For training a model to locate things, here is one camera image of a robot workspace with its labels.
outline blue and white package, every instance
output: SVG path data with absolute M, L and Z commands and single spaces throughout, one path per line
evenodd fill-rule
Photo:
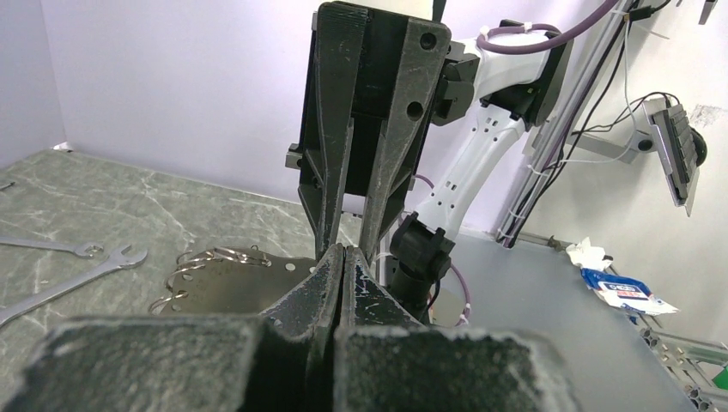
M 582 269 L 586 286 L 609 306 L 657 316 L 675 313 L 679 309 L 661 300 L 643 282 L 624 276 L 610 275 L 599 270 Z

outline marble surface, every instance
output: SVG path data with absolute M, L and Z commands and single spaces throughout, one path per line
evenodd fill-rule
M 282 173 L 286 171 L 281 165 Z M 184 250 L 258 245 L 279 256 L 313 257 L 313 235 L 294 203 L 128 167 L 77 153 L 45 151 L 0 171 L 0 234 L 107 250 L 131 243 L 148 248 L 140 267 L 88 284 L 0 329 L 0 405 L 19 384 L 34 344 L 67 317 L 146 314 L 167 296 L 162 283 Z M 338 240 L 356 242 L 359 221 L 344 215 Z M 90 270 L 105 257 L 0 245 L 0 308 Z

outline green object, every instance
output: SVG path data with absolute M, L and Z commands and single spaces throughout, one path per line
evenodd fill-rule
M 728 390 L 728 368 L 723 369 L 721 373 L 715 375 L 713 383 L 720 389 Z

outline combination wrench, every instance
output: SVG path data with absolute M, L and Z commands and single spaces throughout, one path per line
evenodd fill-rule
M 0 309 L 0 328 L 9 321 L 24 315 L 33 309 L 43 306 L 51 300 L 55 300 L 73 290 L 76 290 L 81 286 L 102 277 L 103 275 L 107 275 L 121 269 L 136 268 L 144 262 L 144 259 L 147 258 L 146 249 L 140 251 L 134 256 L 125 256 L 124 253 L 129 251 L 129 249 L 131 249 L 131 245 L 121 246 L 118 249 L 111 251 L 111 253 L 109 253 L 109 258 L 103 264 L 96 266 L 83 275 L 69 281 L 59 283 L 58 285 L 40 292 L 39 294 L 34 294 L 33 296 L 6 309 Z
M 65 243 L 12 238 L 10 236 L 0 236 L 0 245 L 32 247 L 33 249 L 45 249 L 47 251 L 67 251 L 84 259 L 93 258 L 96 252 L 104 251 L 104 246 L 96 242 L 88 242 L 83 245 L 66 245 Z

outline wall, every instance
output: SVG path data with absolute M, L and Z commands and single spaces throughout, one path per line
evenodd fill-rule
M 63 141 L 40 0 L 0 0 L 0 167 Z
M 298 142 L 318 3 L 44 1 L 69 142 L 93 155 L 297 201 L 298 173 L 283 164 L 288 145 Z M 450 2 L 444 21 L 454 39 L 501 18 L 571 27 L 598 0 L 548 3 Z M 432 130 L 421 173 L 436 179 L 445 171 L 460 127 Z M 498 166 L 466 224 L 487 227 L 494 219 L 523 142 Z M 422 195 L 418 188 L 409 206 Z
M 628 77 L 631 99 L 655 90 L 676 94 L 691 124 L 707 140 L 709 155 L 701 168 L 693 215 L 688 218 L 684 209 L 672 205 L 659 160 L 652 154 L 631 166 L 568 165 L 525 231 L 568 240 L 590 235 L 592 243 L 616 258 L 623 274 L 644 280 L 682 309 L 664 317 L 669 328 L 728 342 L 728 39 L 723 33 L 728 7 L 718 5 L 708 24 L 698 26 L 702 3 L 666 8 L 654 30 L 671 40 L 648 38 L 632 58 Z M 593 124 L 610 122 L 625 106 L 622 85 L 623 76 L 618 76 Z M 631 122 L 625 122 L 610 138 L 624 142 L 630 129 Z M 580 150 L 574 158 L 600 160 Z

